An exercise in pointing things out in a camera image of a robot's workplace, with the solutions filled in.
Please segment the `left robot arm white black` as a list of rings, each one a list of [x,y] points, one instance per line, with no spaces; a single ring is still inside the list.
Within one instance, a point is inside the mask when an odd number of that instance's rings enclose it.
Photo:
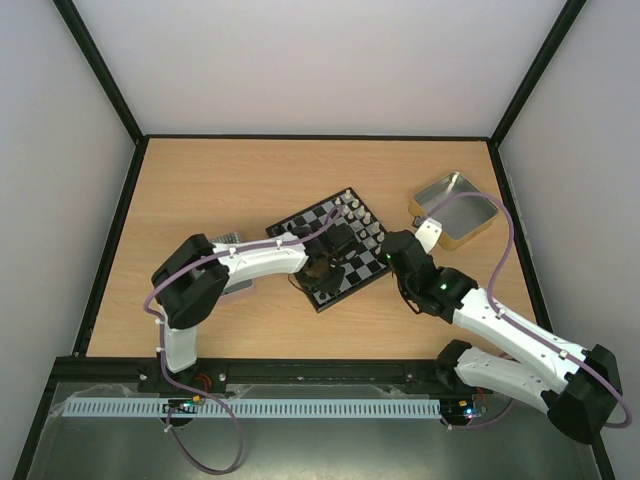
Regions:
[[[302,228],[276,237],[216,243],[202,234],[185,241],[152,276],[153,290],[143,301],[159,326],[160,373],[172,387],[206,393],[179,379],[197,361],[197,327],[212,313],[225,290],[257,278],[294,275],[301,287],[334,294],[342,263],[357,247],[357,235],[346,224],[330,220],[318,230]]]

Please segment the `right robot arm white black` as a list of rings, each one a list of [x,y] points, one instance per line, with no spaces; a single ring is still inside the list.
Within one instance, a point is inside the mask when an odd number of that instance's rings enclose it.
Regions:
[[[472,278],[436,266],[408,230],[388,234],[381,255],[415,313],[469,330],[505,354],[499,358],[466,342],[451,342],[436,367],[443,389],[455,392],[468,385],[501,393],[541,411],[582,444],[593,443],[608,426],[622,397],[617,359],[610,350],[557,337],[497,303]]]

